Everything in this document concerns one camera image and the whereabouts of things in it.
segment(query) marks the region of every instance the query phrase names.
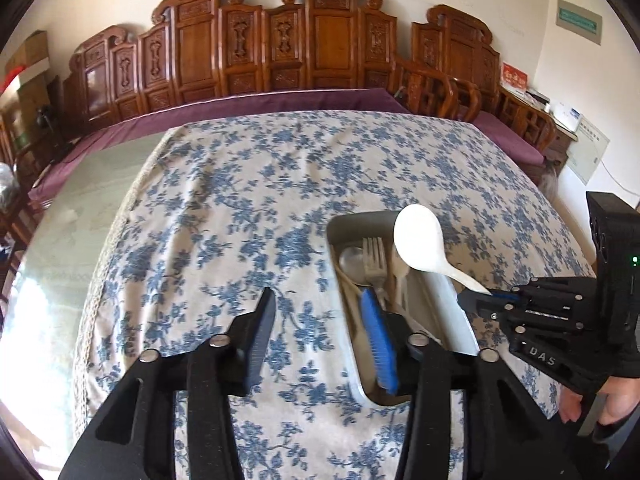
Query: purple fabric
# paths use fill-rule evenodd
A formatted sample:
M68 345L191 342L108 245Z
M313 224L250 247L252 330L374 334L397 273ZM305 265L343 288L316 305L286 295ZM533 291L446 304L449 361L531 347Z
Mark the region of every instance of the purple fabric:
M487 112L480 112L474 126L495 142L504 153L516 164L530 164L542 166L545 157L526 140L511 130L496 116Z
M157 134L195 121L297 110L409 113L383 88L273 92L193 103L114 124L85 137L62 162L50 169L40 185L30 191L29 197L38 202L53 199L85 156L121 142Z

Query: blue floral pattern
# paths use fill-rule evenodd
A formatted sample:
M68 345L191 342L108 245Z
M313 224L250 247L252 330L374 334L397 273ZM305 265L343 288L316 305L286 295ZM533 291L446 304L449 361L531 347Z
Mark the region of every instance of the blue floral pattern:
M260 384L231 399L246 478L393 478L408 407L365 408L337 347L341 306L324 229L340 214L430 206L447 256L486 286L590 269L553 208L490 140L465 123L378 112L289 112L171 130L136 191L110 256L87 365L100 406L144 348L189 351L276 291ZM474 319L541 409L555 383L508 355L493 322ZM450 471L462 474L462 396L452 393ZM183 392L179 478L188 478Z

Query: human hand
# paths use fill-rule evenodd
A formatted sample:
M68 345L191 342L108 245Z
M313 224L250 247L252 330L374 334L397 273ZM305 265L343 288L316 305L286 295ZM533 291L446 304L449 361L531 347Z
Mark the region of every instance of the human hand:
M610 377L599 391L607 394L607 402L598 419L602 425L613 424L631 413L640 402L640 379ZM562 422L580 418L582 396L561 386L558 412Z

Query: white cable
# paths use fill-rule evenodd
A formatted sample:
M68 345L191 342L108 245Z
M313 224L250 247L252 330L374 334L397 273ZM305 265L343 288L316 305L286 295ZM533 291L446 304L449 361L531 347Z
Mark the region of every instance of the white cable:
M626 187L624 187L622 184L620 184L618 182L618 180L611 174L611 172L607 169L607 167L604 165L603 161L600 161L600 163L602 164L602 167L604 168L604 170L609 173L609 176L613 179L613 182L615 182L616 184L618 184L624 191L626 191L627 193L631 193L632 195L635 195L637 197L640 197L640 193L636 192L636 191L631 191L630 189L627 189Z

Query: glass tabletop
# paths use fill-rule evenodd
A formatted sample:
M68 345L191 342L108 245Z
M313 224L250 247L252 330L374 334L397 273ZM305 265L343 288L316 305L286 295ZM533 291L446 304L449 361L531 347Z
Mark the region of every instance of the glass tabletop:
M72 368L84 299L116 212L162 134L87 156L44 214L0 338L0 416L45 479L73 446Z

